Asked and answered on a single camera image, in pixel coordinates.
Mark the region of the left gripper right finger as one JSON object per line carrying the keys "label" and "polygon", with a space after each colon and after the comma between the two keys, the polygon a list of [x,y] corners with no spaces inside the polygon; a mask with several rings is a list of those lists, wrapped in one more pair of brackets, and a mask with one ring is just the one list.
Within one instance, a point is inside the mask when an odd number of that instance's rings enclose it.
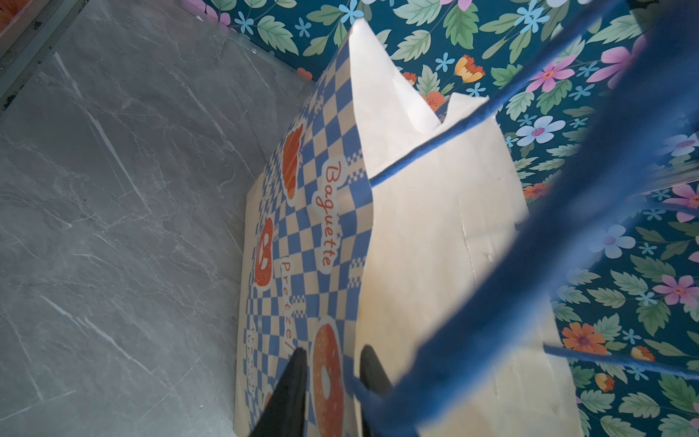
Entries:
{"label": "left gripper right finger", "polygon": [[369,344],[365,345],[360,354],[360,381],[370,393],[368,406],[362,404],[362,436],[393,436],[392,432],[386,433],[387,428],[380,422],[376,426],[376,411],[382,406],[384,399],[392,391],[392,383],[388,377],[382,362],[375,349]]}

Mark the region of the blue checkered paper bag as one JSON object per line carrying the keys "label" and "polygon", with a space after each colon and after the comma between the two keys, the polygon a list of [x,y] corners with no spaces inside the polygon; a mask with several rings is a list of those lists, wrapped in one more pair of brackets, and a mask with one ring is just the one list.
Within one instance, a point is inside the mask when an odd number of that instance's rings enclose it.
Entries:
{"label": "blue checkered paper bag", "polygon": [[[344,374],[392,379],[500,260],[644,51],[663,1],[629,1],[481,127],[382,187],[391,160],[478,107],[582,1],[230,1],[222,23],[316,87],[249,191],[234,429],[252,433],[307,351],[300,432],[357,436]],[[695,436],[698,186],[644,195],[584,245],[522,347],[431,436]]]}

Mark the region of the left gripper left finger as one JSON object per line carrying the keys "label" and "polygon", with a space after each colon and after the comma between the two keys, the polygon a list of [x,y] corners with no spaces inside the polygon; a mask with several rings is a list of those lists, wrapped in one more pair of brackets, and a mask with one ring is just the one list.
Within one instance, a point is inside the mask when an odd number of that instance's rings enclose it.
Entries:
{"label": "left gripper left finger", "polygon": [[305,427],[307,351],[297,348],[250,437],[302,437]]}

